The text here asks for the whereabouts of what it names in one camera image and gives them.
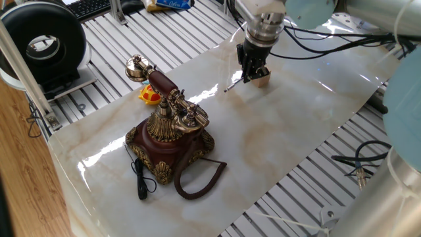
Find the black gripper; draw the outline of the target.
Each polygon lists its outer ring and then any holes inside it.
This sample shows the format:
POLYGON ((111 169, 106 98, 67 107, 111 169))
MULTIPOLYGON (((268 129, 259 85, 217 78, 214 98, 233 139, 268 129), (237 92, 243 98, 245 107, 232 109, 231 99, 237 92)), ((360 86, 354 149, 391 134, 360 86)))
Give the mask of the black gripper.
POLYGON ((241 65, 244 83, 248 83, 250 76, 254 75, 254 79, 261 79, 270 74, 266 67, 266 58, 270 54, 271 47, 259 47, 249 40, 245 39, 243 43, 236 45, 237 58, 241 65))

